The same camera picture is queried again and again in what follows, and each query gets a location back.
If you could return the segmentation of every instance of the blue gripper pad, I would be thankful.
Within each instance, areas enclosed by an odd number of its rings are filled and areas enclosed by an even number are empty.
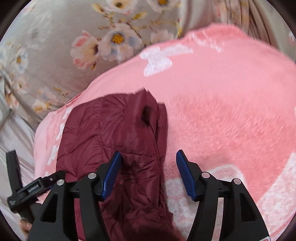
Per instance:
[[[121,167],[121,154],[116,151],[111,160],[109,161],[110,167],[107,171],[107,174],[103,180],[103,190],[101,197],[105,201],[107,197],[111,194],[114,186],[115,179],[117,177],[118,171]]]
[[[189,161],[187,160],[184,152],[179,150],[176,154],[176,163],[179,169],[183,184],[185,186],[187,195],[194,201],[197,197],[195,179],[189,169]]]

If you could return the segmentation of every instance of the pink blanket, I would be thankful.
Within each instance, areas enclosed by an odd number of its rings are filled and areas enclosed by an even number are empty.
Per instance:
[[[143,87],[167,108],[165,188],[182,236],[187,238],[198,204],[186,196],[178,173],[179,149],[217,179],[240,178],[276,240],[296,211],[296,65],[234,26],[211,25],[146,48],[50,112],[35,136],[35,176],[55,172],[63,128],[75,106]],[[213,240],[219,237],[222,204]]]

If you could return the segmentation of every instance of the floral fabric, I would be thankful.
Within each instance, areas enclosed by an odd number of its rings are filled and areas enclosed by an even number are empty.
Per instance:
[[[256,34],[250,2],[32,0],[0,42],[0,91],[37,127],[98,75],[190,29],[221,21],[266,41]]]

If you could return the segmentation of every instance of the burgundy puffer jacket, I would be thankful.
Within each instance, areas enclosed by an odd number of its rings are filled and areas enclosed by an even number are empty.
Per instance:
[[[69,115],[57,156],[67,182],[95,172],[115,150],[123,156],[111,195],[99,203],[111,241],[178,240],[162,188],[167,130],[165,106],[145,90],[101,97]],[[75,216],[85,240],[78,199]]]

